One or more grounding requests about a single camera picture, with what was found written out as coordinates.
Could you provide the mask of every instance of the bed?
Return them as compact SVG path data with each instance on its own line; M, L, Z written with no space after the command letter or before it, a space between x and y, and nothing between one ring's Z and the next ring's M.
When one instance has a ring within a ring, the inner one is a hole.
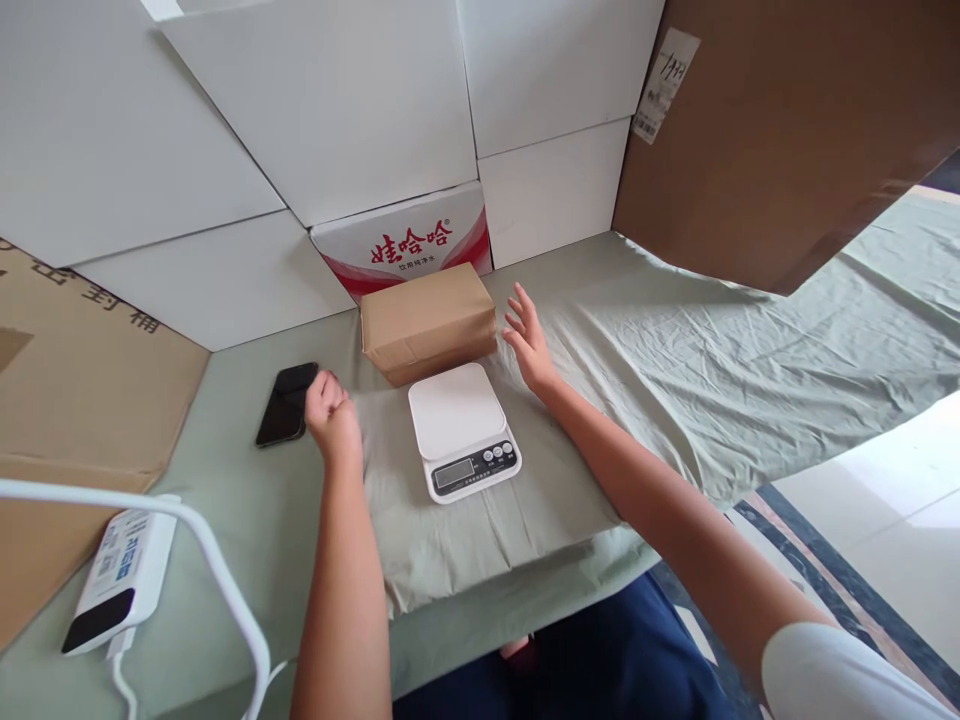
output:
M666 267L614 233L485 284L504 308L522 282L564 377L726 509L958 389L958 269L960 205L909 194L788 298ZM406 391L387 385L358 338L350 311L216 353L153 491L176 493L208 518L275 659L297 652L323 471L307 440L267 451L252 440L273 375L307 360L337 372L357 399L395 695L612 594L657 561L621 525L502 343L482 364L523 470L433 504ZM99 653L55 655L82 580L0 659L0 715L118 707ZM151 715L216 707L239 716L251 673L197 547L179 533L128 678ZM285 711L292 679L278 679L266 717Z

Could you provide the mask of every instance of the black smartphone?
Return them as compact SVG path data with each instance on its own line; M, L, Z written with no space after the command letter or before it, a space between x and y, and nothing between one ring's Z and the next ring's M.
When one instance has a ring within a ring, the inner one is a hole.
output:
M306 363L277 373L267 409L257 433L257 447L267 447L287 440L296 440L306 431L303 410L307 404L307 388L320 371L316 363Z

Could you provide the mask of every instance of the cardboard box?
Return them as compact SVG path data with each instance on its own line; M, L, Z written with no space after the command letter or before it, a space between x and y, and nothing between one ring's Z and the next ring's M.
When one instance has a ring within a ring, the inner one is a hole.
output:
M360 299L363 354L394 387L497 349L496 308L469 263Z
M613 229L793 292L960 145L958 28L956 0L668 0Z
M0 308L0 477L145 492L167 467L210 353L2 240ZM0 649L116 512L0 499Z
M493 270L479 182L315 225L310 239L353 299L470 263Z

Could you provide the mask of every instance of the brown cardboard box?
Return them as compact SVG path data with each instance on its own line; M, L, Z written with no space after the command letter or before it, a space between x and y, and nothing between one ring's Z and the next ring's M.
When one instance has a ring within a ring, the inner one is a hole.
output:
M209 356L0 240L0 477L145 492L167 467ZM116 512L0 499L0 649Z
M360 298L363 354L394 387L497 349L496 309L469 263Z
M791 293L960 145L957 0L667 0L671 27L700 44L613 229L673 265Z

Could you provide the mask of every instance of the kitchen scale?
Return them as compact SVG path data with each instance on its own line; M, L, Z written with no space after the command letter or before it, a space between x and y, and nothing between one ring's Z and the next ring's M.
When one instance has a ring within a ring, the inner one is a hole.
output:
M517 441L477 363L414 383L408 398L434 501L448 505L520 471Z

